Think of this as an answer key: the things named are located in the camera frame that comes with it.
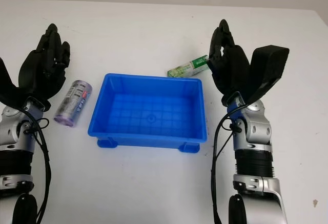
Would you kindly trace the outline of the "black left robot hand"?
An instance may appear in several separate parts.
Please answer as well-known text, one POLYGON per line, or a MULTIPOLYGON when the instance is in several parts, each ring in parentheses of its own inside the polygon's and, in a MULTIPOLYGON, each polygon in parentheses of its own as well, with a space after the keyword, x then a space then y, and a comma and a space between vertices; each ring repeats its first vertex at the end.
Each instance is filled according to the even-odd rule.
POLYGON ((59 92, 70 63, 70 45, 62 42, 55 24, 50 24, 40 38, 37 48, 23 62, 18 85, 30 98, 37 100, 48 111, 49 99, 59 92))

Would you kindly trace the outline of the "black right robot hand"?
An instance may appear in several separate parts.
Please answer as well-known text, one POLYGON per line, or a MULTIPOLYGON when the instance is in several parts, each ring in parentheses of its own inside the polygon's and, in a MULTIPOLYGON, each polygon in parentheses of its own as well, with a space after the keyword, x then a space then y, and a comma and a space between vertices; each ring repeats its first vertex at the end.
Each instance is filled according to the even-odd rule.
POLYGON ((244 50, 234 43, 225 19, 213 32, 207 65, 216 88, 223 94, 222 104, 228 107, 235 93, 247 82, 250 63, 244 50))

